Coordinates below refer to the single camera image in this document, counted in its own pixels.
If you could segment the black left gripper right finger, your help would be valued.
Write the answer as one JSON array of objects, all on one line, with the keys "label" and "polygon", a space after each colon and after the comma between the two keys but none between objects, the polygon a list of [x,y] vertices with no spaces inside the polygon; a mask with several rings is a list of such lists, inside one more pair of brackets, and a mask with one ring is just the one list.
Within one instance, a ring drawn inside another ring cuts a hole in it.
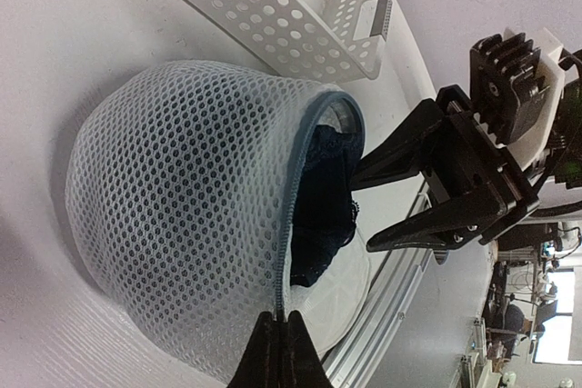
[{"label": "black left gripper right finger", "polygon": [[285,387],[332,388],[299,311],[288,315],[285,342]]}]

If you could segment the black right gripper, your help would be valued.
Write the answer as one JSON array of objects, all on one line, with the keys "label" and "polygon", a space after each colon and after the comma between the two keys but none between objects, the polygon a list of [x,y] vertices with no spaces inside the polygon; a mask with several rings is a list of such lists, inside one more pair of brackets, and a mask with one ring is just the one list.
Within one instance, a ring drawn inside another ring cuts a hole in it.
[{"label": "black right gripper", "polygon": [[433,206],[373,235],[370,253],[407,248],[456,250],[496,240],[532,214],[539,199],[506,147],[497,148],[457,85],[425,99],[352,176],[353,191],[422,172]]}]

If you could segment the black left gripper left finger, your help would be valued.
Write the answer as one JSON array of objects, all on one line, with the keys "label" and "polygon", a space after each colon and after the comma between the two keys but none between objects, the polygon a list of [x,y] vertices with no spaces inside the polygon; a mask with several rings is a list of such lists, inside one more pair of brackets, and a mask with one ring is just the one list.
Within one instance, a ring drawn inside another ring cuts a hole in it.
[{"label": "black left gripper left finger", "polygon": [[284,387],[286,322],[270,312],[258,315],[242,358],[230,381],[236,387]]}]

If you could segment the dark navy lace bra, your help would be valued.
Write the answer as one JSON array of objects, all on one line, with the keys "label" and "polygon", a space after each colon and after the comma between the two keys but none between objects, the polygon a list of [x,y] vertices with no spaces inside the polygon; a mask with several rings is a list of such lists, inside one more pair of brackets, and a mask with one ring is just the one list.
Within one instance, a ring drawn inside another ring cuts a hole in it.
[{"label": "dark navy lace bra", "polygon": [[314,285],[356,232],[359,207],[351,178],[361,159],[364,136],[316,127],[301,174],[293,218],[290,283]]}]

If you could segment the white mesh laundry bag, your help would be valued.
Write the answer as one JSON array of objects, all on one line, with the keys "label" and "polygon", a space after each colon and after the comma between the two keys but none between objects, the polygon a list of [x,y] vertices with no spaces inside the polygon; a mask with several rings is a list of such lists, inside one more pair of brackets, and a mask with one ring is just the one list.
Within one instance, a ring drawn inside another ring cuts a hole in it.
[{"label": "white mesh laundry bag", "polygon": [[299,310],[316,351],[361,307],[360,237],[310,287],[292,285],[291,242],[307,150],[319,125],[361,133],[335,85],[213,61],[146,69],[82,125],[65,202],[85,266],[157,347],[230,378],[262,312]]}]

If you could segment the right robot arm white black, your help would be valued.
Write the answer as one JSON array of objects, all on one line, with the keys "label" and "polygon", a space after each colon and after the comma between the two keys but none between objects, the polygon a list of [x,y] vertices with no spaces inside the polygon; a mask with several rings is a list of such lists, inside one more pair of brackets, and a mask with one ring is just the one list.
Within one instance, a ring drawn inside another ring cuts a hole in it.
[{"label": "right robot arm white black", "polygon": [[580,209],[542,207],[538,197],[548,179],[581,185],[581,83],[559,83],[580,68],[580,53],[544,59],[523,35],[493,35],[471,48],[469,66],[467,90],[450,85],[421,101],[360,161],[355,191],[422,175],[433,197],[424,212],[374,234],[368,251],[487,244],[529,216]]}]

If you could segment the white plastic basket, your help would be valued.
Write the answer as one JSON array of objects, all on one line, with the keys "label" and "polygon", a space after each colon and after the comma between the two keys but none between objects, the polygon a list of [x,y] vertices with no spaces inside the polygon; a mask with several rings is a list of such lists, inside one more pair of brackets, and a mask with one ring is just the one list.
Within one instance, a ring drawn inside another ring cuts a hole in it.
[{"label": "white plastic basket", "polygon": [[379,76],[393,0],[185,0],[280,75]]}]

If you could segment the aluminium table front rail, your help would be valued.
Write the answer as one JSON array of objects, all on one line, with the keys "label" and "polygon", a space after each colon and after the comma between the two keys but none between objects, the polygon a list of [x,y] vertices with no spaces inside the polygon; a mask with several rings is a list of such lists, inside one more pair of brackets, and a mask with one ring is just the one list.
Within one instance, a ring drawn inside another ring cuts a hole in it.
[{"label": "aluminium table front rail", "polygon": [[[430,206],[422,177],[355,193],[360,206],[359,237],[367,242],[379,231]],[[433,258],[427,249],[370,253],[371,284],[351,329],[323,360],[335,387],[365,387],[392,343]]]}]

